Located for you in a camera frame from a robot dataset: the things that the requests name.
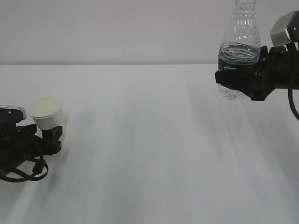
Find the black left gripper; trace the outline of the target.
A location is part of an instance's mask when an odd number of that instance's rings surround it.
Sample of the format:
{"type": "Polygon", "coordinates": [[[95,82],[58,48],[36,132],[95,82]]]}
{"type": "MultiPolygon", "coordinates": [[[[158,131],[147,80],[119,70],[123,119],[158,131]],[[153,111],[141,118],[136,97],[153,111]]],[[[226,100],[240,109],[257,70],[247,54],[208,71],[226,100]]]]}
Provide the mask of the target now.
{"type": "Polygon", "coordinates": [[[43,155],[54,155],[61,150],[60,138],[63,127],[42,130],[42,136],[36,136],[37,125],[17,126],[12,132],[0,133],[0,170],[17,168],[28,158],[43,155]]]}

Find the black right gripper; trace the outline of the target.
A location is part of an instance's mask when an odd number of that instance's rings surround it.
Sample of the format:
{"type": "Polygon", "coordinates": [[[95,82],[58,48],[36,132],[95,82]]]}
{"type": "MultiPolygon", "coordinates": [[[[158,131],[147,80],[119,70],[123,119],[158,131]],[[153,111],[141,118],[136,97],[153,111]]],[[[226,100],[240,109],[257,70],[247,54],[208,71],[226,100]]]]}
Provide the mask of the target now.
{"type": "Polygon", "coordinates": [[[226,99],[264,101],[276,89],[288,89],[295,72],[293,89],[299,88],[299,51],[288,51],[285,46],[260,49],[257,66],[215,73],[221,95],[226,99]]]}

